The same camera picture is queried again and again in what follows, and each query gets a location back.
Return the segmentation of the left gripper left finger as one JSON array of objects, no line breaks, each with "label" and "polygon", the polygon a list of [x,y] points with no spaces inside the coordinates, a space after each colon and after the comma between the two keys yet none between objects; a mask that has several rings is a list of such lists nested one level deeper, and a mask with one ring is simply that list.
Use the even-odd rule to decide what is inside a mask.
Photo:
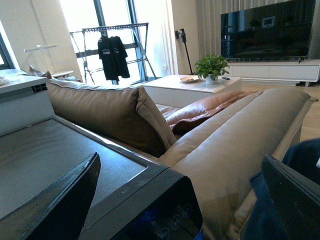
[{"label": "left gripper left finger", "polygon": [[0,220],[2,240],[77,240],[95,196],[101,161],[94,152]]}]

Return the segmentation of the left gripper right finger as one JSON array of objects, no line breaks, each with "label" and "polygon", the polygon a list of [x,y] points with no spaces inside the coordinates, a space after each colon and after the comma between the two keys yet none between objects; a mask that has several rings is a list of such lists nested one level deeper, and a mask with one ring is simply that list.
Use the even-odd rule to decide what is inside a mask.
[{"label": "left gripper right finger", "polygon": [[266,155],[261,170],[269,197],[290,240],[320,238],[320,185]]}]

